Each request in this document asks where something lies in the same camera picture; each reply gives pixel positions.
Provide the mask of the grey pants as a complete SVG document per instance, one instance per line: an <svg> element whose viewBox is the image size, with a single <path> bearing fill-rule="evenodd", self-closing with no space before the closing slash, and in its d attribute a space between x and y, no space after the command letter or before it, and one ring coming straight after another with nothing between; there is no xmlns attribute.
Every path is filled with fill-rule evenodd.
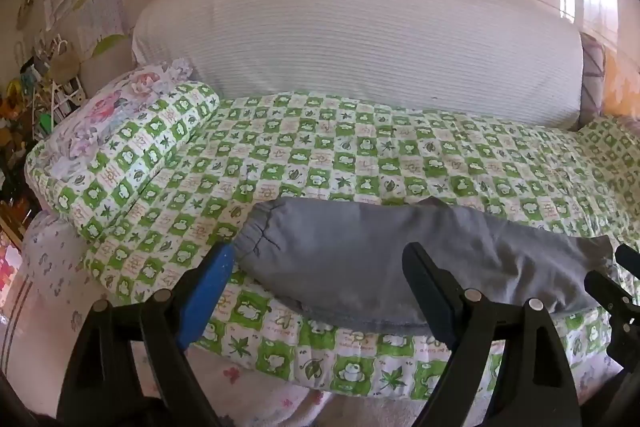
<svg viewBox="0 0 640 427"><path fill-rule="evenodd" d="M421 245L494 303L538 298L557 317L596 305L590 271L616 273L606 236L567 236L430 197L381 206L282 197L255 205L232 242L239 267L305 319L363 333L430 331L402 269Z"/></svg>

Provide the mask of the white floral bed sheet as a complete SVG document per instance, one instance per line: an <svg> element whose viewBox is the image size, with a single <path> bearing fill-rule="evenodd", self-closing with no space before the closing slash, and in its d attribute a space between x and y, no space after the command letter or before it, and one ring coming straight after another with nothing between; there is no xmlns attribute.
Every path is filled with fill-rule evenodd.
<svg viewBox="0 0 640 427"><path fill-rule="evenodd" d="M41 211L23 243L40 294L81 302L63 324L74 335L57 426L313 426L329 400L274 378L207 358L195 340L231 274L230 247L206 248L175 289L117 306L90 296L79 277L86 242L63 218Z"/></svg>

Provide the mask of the green checkered folded blanket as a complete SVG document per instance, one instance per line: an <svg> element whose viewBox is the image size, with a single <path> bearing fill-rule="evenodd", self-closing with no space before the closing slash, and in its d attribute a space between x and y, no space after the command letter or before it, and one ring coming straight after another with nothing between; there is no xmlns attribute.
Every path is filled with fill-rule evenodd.
<svg viewBox="0 0 640 427"><path fill-rule="evenodd" d="M52 178L34 165L34 154L42 149L44 140L27 156L28 184L43 205L93 241L134 205L145 185L216 112L219 102L218 94L204 83L178 83L122 124L88 167L67 180Z"/></svg>

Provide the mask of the orange floral pillow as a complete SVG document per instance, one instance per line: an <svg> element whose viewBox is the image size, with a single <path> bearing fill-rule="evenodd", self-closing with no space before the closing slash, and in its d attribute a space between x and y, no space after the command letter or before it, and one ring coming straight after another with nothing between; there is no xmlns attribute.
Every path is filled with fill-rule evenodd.
<svg viewBox="0 0 640 427"><path fill-rule="evenodd" d="M616 54L605 57L603 112L639 118L639 67Z"/></svg>

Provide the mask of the pink floral pillow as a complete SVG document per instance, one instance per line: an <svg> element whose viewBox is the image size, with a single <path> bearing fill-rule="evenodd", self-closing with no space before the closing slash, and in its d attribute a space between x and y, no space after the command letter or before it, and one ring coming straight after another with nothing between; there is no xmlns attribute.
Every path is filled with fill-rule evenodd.
<svg viewBox="0 0 640 427"><path fill-rule="evenodd" d="M34 154L34 165L48 176L67 180L88 167L99 148L193 72L184 58L139 66L107 83L93 98L56 127Z"/></svg>

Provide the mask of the purple patterned cushion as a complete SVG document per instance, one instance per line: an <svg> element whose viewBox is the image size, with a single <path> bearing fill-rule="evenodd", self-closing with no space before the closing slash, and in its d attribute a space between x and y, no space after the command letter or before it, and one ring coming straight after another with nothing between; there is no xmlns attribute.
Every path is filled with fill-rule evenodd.
<svg viewBox="0 0 640 427"><path fill-rule="evenodd" d="M585 127L603 113L605 52L602 44L582 32L582 94L578 127Z"/></svg>

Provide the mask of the green checkered frog quilt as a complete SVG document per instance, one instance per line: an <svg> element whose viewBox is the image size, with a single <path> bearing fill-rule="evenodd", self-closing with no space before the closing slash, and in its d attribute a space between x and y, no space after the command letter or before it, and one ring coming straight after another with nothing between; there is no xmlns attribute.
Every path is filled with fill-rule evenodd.
<svg viewBox="0 0 640 427"><path fill-rule="evenodd" d="M401 205L444 196L522 225L639 247L639 138L620 119L577 132L317 93L219 102L89 248L125 303L174 286L206 248L277 196ZM241 269L198 343L306 387L428 398L446 365L424 336L365 334L285 311Z"/></svg>

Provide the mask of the cluttered shelf items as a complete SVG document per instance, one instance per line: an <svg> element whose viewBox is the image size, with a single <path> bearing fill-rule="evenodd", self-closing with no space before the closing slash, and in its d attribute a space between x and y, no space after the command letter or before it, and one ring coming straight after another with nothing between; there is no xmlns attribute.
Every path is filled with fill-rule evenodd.
<svg viewBox="0 0 640 427"><path fill-rule="evenodd" d="M1 232L16 247L42 205L26 181L28 153L80 109L87 95L73 43L55 35L26 57L14 46L18 76L1 89Z"/></svg>

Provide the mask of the white striped bolster cushion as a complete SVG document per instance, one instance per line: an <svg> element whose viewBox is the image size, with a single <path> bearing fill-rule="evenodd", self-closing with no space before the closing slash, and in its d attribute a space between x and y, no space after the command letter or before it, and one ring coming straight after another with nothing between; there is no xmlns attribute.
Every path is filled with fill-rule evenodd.
<svg viewBox="0 0 640 427"><path fill-rule="evenodd" d="M154 0L140 63L183 57L225 98L304 90L568 129L578 30L535 0Z"/></svg>

